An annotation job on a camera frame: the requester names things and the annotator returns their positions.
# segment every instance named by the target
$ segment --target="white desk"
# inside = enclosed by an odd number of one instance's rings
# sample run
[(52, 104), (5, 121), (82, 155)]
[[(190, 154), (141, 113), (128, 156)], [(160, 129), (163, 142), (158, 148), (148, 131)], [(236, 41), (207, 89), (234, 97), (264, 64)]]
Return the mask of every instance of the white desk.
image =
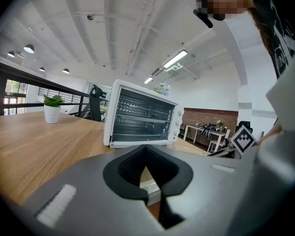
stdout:
[[(184, 141), (186, 141), (186, 138), (187, 138), (188, 128), (194, 128), (194, 129), (197, 130), (197, 132), (196, 132), (196, 134), (195, 134), (195, 138), (193, 139), (193, 143), (195, 143), (195, 142), (196, 142), (197, 135), (198, 135), (198, 131), (199, 131), (199, 130), (203, 131), (203, 128), (197, 128), (197, 127), (193, 127), (193, 126), (186, 125), (185, 134), (184, 134), (184, 136), (183, 136), (183, 140), (184, 140)], [(225, 136), (226, 133), (225, 133), (225, 132), (216, 132), (216, 131), (213, 131), (213, 132), (212, 132), (212, 135), (216, 135), (216, 136), (218, 136), (218, 139), (217, 139), (217, 145), (215, 146), (215, 149), (214, 149), (214, 152), (217, 152), (218, 145), (220, 144), (222, 137)]]

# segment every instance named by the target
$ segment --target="white flower pot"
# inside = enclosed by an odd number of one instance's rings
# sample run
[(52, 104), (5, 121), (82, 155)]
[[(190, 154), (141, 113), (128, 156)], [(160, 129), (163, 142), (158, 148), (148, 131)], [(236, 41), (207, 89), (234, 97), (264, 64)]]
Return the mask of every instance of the white flower pot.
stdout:
[(49, 107), (44, 105), (45, 121), (50, 124), (58, 122), (61, 107)]

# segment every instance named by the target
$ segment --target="black chair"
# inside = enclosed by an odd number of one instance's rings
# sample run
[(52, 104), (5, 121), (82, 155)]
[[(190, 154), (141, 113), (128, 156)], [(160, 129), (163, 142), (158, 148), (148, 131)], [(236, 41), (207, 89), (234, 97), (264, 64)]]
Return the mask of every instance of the black chair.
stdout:
[(249, 121), (240, 121), (239, 125), (235, 128), (235, 133), (240, 129), (241, 126), (245, 126), (249, 132), (252, 134), (253, 129), (250, 127)]
[(102, 89), (97, 85), (89, 93), (89, 106), (90, 106), (90, 119), (94, 121), (102, 121), (101, 112), (100, 112), (100, 98), (103, 94)]

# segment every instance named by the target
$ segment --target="black shirt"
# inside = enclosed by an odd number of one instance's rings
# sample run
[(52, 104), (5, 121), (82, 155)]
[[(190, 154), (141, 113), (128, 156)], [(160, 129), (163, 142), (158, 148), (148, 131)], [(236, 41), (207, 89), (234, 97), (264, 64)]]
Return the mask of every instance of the black shirt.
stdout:
[(295, 0), (254, 0), (254, 4), (270, 27), (273, 46), (270, 55), (279, 78), (295, 55)]

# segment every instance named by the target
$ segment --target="air vent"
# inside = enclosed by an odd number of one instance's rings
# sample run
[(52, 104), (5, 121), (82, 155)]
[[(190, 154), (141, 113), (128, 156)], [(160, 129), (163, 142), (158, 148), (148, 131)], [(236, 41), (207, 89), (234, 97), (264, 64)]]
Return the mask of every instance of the air vent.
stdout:
[(163, 72), (164, 70), (162, 69), (162, 68), (160, 68), (160, 67), (158, 67), (158, 68), (156, 68), (155, 70), (154, 70), (154, 72), (152, 72), (152, 74), (151, 74), (151, 76), (157, 76), (157, 75), (159, 75), (161, 72)]

